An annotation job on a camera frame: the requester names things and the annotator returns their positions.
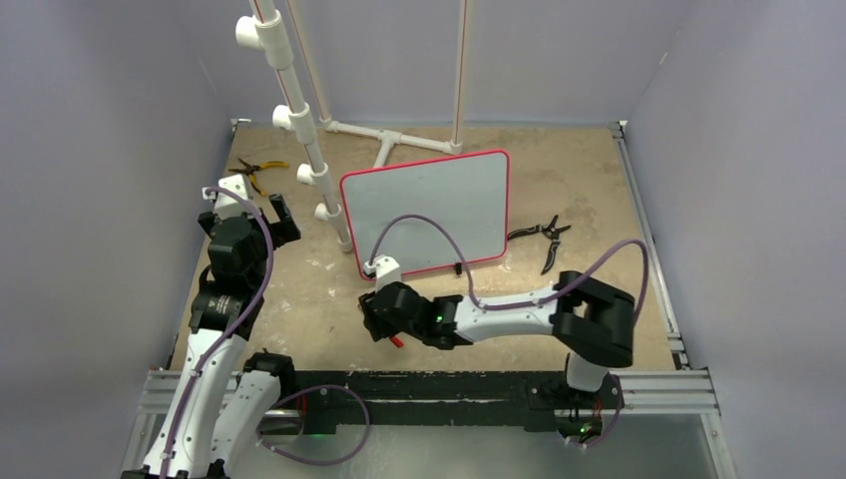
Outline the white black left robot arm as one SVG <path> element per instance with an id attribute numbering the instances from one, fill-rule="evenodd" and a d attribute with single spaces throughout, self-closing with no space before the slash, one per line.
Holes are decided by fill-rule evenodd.
<path id="1" fill-rule="evenodd" d="M 241 375 L 234 369 L 263 305 L 273 253 L 299 240 L 299 228 L 279 194 L 269 198 L 275 223 L 253 201 L 221 187 L 208 194 L 233 200 L 239 211 L 227 218 L 214 208 L 199 217 L 210 239 L 210 263 L 191 306 L 185 365 L 155 442 L 139 468 L 122 472 L 124 478 L 227 478 L 263 414 L 296 398 L 286 355 L 257 353 Z"/>

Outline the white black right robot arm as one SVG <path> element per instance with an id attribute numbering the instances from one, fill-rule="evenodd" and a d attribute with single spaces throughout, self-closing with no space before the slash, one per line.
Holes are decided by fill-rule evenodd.
<path id="1" fill-rule="evenodd" d="M 555 338 L 570 353 L 560 380 L 563 398 L 583 406 L 595 398 L 608 373 L 634 363 L 635 298 L 574 270 L 552 286 L 525 294 L 427 298 L 393 281 L 358 299 L 363 324 L 375 341 L 399 333 L 441 350 L 504 336 Z"/>

